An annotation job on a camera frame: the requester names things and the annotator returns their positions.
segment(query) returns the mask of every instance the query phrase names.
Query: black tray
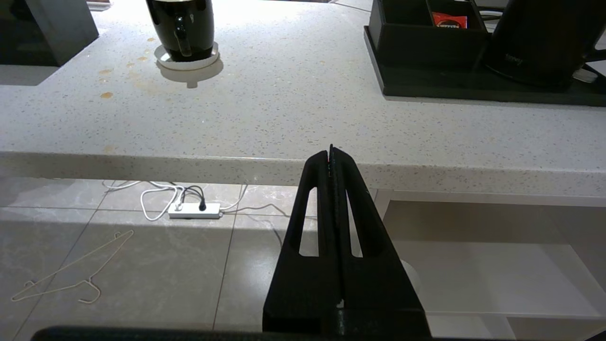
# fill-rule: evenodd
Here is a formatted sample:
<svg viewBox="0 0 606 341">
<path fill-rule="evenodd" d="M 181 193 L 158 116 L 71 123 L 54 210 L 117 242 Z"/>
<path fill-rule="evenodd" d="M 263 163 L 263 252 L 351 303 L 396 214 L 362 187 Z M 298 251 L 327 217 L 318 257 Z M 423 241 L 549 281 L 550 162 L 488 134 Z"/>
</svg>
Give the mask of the black tray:
<svg viewBox="0 0 606 341">
<path fill-rule="evenodd" d="M 468 70 L 386 65 L 377 61 L 368 26 L 364 26 L 364 38 L 384 95 L 606 106 L 606 78 L 587 65 L 585 69 L 598 74 L 595 82 L 574 80 L 567 89 L 551 90 L 506 79 L 480 63 Z"/>
</svg>

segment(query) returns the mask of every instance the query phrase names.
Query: white shelf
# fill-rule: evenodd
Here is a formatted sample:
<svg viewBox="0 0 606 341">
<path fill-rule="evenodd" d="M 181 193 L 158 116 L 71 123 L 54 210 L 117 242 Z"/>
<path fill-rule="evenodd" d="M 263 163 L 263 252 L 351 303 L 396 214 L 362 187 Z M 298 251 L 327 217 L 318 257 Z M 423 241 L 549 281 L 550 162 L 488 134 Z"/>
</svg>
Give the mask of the white shelf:
<svg viewBox="0 0 606 341">
<path fill-rule="evenodd" d="M 599 319 L 606 293 L 569 245 L 393 240 L 428 314 Z"/>
</svg>

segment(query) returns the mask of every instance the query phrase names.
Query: black electric kettle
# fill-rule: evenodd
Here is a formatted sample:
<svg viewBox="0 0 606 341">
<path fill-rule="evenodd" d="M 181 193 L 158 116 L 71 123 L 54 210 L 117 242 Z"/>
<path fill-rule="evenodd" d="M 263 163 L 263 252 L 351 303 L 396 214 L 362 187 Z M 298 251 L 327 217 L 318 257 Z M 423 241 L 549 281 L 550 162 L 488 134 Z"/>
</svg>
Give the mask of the black electric kettle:
<svg viewBox="0 0 606 341">
<path fill-rule="evenodd" d="M 566 87 L 585 62 L 606 59 L 595 45 L 606 28 L 606 0 L 510 0 L 484 64 L 513 80 Z"/>
</svg>

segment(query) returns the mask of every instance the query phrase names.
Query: black organizer box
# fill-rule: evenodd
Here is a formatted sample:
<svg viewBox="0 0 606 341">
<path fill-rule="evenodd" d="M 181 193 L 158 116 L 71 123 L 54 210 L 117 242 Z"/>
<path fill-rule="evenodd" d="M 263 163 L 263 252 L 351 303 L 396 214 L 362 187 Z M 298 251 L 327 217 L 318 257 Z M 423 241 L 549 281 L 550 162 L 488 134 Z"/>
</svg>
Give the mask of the black organizer box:
<svg viewBox="0 0 606 341">
<path fill-rule="evenodd" d="M 436 27 L 432 12 L 466 16 L 467 29 Z M 473 0 L 374 0 L 368 31 L 377 60 L 391 66 L 470 69 L 489 37 Z"/>
</svg>

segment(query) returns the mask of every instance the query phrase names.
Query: white coaster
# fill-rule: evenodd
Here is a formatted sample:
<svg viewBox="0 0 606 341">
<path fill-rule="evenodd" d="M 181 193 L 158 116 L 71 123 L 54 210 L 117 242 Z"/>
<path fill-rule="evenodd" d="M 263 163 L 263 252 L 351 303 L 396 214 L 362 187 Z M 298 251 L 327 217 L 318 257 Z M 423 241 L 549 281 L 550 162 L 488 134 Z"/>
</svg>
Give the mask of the white coaster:
<svg viewBox="0 0 606 341">
<path fill-rule="evenodd" d="M 160 65 L 164 66 L 167 69 L 177 71 L 198 70 L 213 64 L 217 60 L 217 58 L 219 58 L 219 44 L 214 42 L 213 51 L 210 54 L 210 57 L 206 59 L 200 59 L 199 61 L 174 61 L 162 45 L 158 46 L 158 48 L 154 51 L 153 54 L 154 56 L 156 56 L 156 59 L 158 59 Z"/>
</svg>

